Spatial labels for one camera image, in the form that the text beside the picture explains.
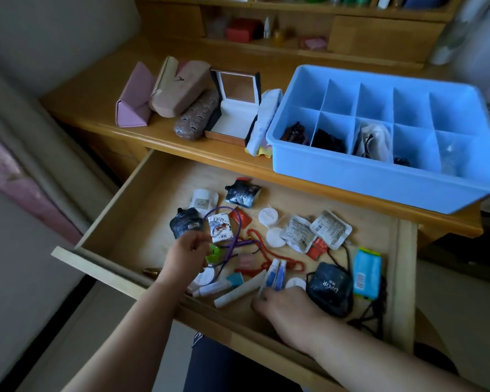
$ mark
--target floor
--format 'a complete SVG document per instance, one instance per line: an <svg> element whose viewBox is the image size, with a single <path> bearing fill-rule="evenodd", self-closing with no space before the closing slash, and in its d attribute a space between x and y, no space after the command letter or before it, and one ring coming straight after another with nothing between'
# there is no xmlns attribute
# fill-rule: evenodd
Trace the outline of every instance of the floor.
<svg viewBox="0 0 490 392"><path fill-rule="evenodd" d="M97 283L18 392L58 392L105 341L134 301ZM418 262L418 307L461 375L490 389L490 283ZM174 322L153 391L181 392L194 330Z"/></svg>

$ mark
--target blue packet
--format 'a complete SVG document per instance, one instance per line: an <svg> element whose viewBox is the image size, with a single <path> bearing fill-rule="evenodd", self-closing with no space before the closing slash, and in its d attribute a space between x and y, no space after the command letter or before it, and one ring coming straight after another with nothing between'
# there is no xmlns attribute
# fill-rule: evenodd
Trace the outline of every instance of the blue packet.
<svg viewBox="0 0 490 392"><path fill-rule="evenodd" d="M359 248L352 272L354 294L375 300L379 296L381 281L381 255L378 252Z"/></svg>

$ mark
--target hand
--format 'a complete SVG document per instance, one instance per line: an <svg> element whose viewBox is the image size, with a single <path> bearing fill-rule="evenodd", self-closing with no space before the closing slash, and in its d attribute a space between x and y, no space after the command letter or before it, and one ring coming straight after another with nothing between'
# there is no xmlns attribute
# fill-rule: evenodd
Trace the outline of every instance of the hand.
<svg viewBox="0 0 490 392"><path fill-rule="evenodd" d="M209 234L194 230L185 232L167 252L163 269L156 281L183 294L201 272L205 257L210 254L211 242Z"/></svg>
<svg viewBox="0 0 490 392"><path fill-rule="evenodd" d="M298 286L280 292L268 287L252 301L252 309L272 323L288 346L307 355L311 355L312 328L329 317Z"/></svg>

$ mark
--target black pouch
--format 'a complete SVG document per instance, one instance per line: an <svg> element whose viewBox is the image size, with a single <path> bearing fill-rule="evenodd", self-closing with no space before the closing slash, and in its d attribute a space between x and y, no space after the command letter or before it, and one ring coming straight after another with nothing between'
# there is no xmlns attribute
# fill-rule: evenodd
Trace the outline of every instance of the black pouch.
<svg viewBox="0 0 490 392"><path fill-rule="evenodd" d="M178 214L169 223L174 237L177 239L181 237L184 232L190 229L201 231L203 226L203 220L198 216L198 211L194 207L183 210L178 208Z"/></svg>
<svg viewBox="0 0 490 392"><path fill-rule="evenodd" d="M236 180L233 185L226 185L225 190L228 191L225 201L249 209L254 199L260 194L261 186L246 180Z"/></svg>
<svg viewBox="0 0 490 392"><path fill-rule="evenodd" d="M352 312L352 290L352 277L342 267L319 263L316 272L307 274L307 294L310 299L322 310L338 318L345 318Z"/></svg>

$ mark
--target red box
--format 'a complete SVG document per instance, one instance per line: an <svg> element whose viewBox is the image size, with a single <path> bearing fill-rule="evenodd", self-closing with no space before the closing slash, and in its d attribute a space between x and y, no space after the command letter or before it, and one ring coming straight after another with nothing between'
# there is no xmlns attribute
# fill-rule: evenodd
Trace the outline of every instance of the red box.
<svg viewBox="0 0 490 392"><path fill-rule="evenodd" d="M229 41L247 43L253 39L263 38L263 23L259 19L232 19L227 28Z"/></svg>

